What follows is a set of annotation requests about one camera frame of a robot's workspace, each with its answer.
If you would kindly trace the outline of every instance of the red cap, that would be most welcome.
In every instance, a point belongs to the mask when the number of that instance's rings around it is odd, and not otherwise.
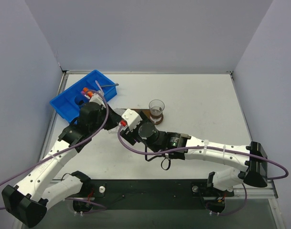
[[[124,120],[121,120],[120,123],[121,123],[122,126],[126,126],[126,124],[127,124]]]

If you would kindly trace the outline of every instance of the cable tie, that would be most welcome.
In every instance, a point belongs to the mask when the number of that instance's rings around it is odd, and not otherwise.
[[[60,162],[60,160],[57,158],[57,157],[55,157],[53,154],[50,154],[50,153],[47,153],[49,156],[51,156],[53,159],[55,159],[62,167],[64,167],[65,165],[63,165],[61,162]]]
[[[223,146],[223,165],[225,165],[225,149],[226,145]]]
[[[209,140],[204,141],[204,154],[203,154],[203,161],[206,161],[206,153],[207,153],[207,146],[209,144]]]

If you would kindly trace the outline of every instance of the screw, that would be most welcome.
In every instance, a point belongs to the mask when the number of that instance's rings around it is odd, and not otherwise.
[[[98,188],[98,191],[99,191],[100,193],[104,193],[105,190],[106,190],[106,189],[105,189],[104,186],[101,186],[101,187]]]
[[[197,192],[197,191],[198,191],[198,186],[194,185],[194,186],[192,187],[192,191],[193,191],[193,192]]]

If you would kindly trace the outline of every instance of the brown liquid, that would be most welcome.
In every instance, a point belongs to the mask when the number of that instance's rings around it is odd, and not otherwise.
[[[160,115],[158,115],[158,116],[155,116],[155,115],[152,115],[152,114],[151,114],[151,117],[152,117],[153,119],[159,119],[159,118],[162,117],[162,113],[161,113]]]

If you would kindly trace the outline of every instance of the gray floor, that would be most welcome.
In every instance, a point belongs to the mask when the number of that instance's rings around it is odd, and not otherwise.
[[[227,200],[228,210],[237,208],[242,199]],[[237,214],[209,216],[207,210],[110,210],[87,216],[74,216],[69,201],[50,209],[35,229],[276,229],[267,199],[250,199]]]

